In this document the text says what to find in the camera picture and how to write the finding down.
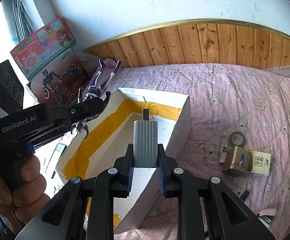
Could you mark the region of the person left hand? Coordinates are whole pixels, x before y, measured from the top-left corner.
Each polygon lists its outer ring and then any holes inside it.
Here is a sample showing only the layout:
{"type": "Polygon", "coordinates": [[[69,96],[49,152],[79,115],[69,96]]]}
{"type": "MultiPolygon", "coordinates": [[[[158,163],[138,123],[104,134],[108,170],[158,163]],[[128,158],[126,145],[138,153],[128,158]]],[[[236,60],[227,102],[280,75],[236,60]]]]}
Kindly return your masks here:
{"type": "Polygon", "coordinates": [[[14,236],[21,231],[21,222],[28,223],[50,201],[40,169],[39,159],[31,156],[20,169],[23,183],[13,192],[0,177],[0,215],[14,236]]]}

